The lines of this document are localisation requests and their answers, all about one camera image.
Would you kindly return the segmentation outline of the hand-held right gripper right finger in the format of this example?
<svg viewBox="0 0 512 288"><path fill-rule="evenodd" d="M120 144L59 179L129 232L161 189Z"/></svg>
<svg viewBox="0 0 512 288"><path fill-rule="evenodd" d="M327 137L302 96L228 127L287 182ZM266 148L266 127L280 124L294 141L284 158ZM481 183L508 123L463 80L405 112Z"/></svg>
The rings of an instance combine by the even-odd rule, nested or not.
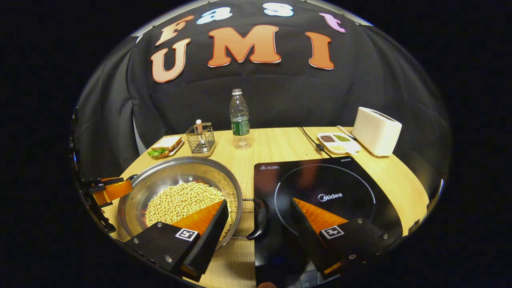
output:
<svg viewBox="0 0 512 288"><path fill-rule="evenodd" d="M355 273L403 235L365 218L347 220L297 198L290 201L290 213L300 244L324 279Z"/></svg>

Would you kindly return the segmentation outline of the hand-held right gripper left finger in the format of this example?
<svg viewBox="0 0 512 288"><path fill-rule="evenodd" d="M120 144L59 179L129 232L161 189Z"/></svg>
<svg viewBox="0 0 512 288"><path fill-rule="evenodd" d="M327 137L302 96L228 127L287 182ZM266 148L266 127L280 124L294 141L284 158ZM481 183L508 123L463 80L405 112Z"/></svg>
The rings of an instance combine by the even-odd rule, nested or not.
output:
<svg viewBox="0 0 512 288"><path fill-rule="evenodd" d="M156 222L124 244L157 267L198 282L227 221L228 205L223 199L173 224Z"/></svg>

